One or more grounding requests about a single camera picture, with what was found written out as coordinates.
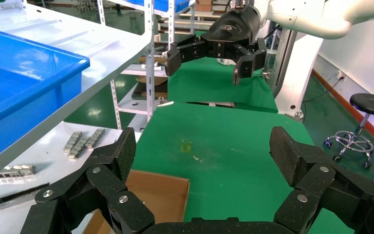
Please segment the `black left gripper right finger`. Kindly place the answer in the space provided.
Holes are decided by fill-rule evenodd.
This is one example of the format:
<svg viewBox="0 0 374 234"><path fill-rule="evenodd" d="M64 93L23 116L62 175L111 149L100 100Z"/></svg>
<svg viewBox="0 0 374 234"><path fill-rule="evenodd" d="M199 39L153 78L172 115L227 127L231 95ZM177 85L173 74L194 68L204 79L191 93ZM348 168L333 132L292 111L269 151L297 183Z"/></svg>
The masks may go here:
<svg viewBox="0 0 374 234"><path fill-rule="evenodd" d="M295 141L281 126L271 130L270 155L292 192L274 222L307 233L322 209L357 234L374 234L374 181L348 171L319 147Z"/></svg>

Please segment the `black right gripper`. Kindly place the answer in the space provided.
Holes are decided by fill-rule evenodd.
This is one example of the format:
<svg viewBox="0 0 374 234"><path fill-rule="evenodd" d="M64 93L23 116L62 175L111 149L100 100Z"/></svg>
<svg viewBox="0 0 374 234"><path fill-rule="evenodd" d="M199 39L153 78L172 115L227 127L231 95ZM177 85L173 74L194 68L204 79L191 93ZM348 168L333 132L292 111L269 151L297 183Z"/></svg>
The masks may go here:
<svg viewBox="0 0 374 234"><path fill-rule="evenodd" d="M260 16L248 5L223 14L202 34L202 41L195 34L173 42L167 51L165 72L172 76L182 63L203 58L230 59L233 69L233 84L264 68L267 47L263 38L255 38L260 29Z"/></svg>

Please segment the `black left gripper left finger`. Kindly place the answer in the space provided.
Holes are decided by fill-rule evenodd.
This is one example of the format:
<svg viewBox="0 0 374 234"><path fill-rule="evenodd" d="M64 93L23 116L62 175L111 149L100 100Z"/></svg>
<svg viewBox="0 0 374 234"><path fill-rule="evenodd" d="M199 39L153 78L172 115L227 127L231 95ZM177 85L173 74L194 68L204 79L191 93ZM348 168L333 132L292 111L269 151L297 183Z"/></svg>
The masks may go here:
<svg viewBox="0 0 374 234"><path fill-rule="evenodd" d="M117 234L141 234L153 226L153 213L126 186L135 151L131 127L116 142L94 149L79 169L36 194L21 233L70 234L96 210Z"/></svg>

